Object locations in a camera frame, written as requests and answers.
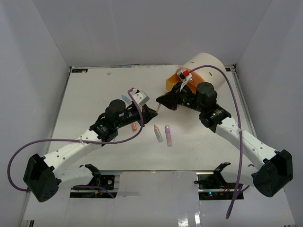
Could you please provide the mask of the round three-drawer storage box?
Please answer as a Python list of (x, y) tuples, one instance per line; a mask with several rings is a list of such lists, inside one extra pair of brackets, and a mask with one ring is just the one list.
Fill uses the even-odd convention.
[[(226, 72), (224, 65), (216, 57), (208, 53), (199, 53), (191, 60), (180, 66), (176, 72), (166, 80), (166, 90), (171, 91), (174, 85), (176, 85), (178, 82), (182, 82), (181, 79), (177, 76), (177, 73), (180, 70), (186, 69), (190, 71), (202, 65), (212, 65), (219, 68), (221, 71)], [(191, 74), (192, 78), (187, 83), (187, 86), (193, 93), (196, 92), (196, 87), (201, 82), (211, 83), (216, 91), (226, 82), (226, 79), (222, 73), (210, 67), (195, 70)]]

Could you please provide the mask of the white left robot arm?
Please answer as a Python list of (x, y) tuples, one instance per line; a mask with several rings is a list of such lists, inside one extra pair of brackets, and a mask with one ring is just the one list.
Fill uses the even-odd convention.
[(42, 157), (38, 154), (31, 156), (23, 180), (39, 202), (49, 200), (60, 189), (78, 184), (94, 189), (100, 183), (100, 172), (96, 167), (86, 164), (77, 171), (67, 168), (88, 153), (110, 143), (118, 135), (118, 129), (134, 122), (145, 125), (157, 115), (147, 105), (126, 106), (122, 100), (113, 100), (75, 142)]

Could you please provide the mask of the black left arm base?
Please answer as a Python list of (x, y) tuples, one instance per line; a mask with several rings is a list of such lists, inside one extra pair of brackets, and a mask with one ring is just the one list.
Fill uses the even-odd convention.
[(81, 199), (114, 199), (119, 188), (118, 176), (114, 174), (103, 174), (92, 164), (81, 165), (86, 167), (93, 178), (87, 185), (74, 186), (70, 192), (70, 198)]

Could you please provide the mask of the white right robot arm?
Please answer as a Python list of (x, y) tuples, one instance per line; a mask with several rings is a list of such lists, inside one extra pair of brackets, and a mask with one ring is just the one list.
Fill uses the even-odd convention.
[(293, 179), (292, 155), (285, 149), (277, 151), (247, 131), (241, 131), (231, 114), (217, 104), (213, 85), (202, 82), (193, 93), (188, 86), (177, 83), (171, 91), (156, 98), (170, 110), (184, 106), (198, 111), (199, 120), (208, 129), (241, 150), (257, 172), (252, 173), (253, 186), (264, 196), (273, 197)]

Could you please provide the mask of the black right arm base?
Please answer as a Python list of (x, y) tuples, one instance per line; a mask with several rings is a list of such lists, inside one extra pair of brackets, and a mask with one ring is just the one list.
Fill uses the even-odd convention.
[(224, 162), (213, 171), (196, 172), (194, 184), (198, 187), (200, 201), (223, 201), (232, 199), (235, 182), (228, 183), (221, 174), (229, 165), (229, 162)]

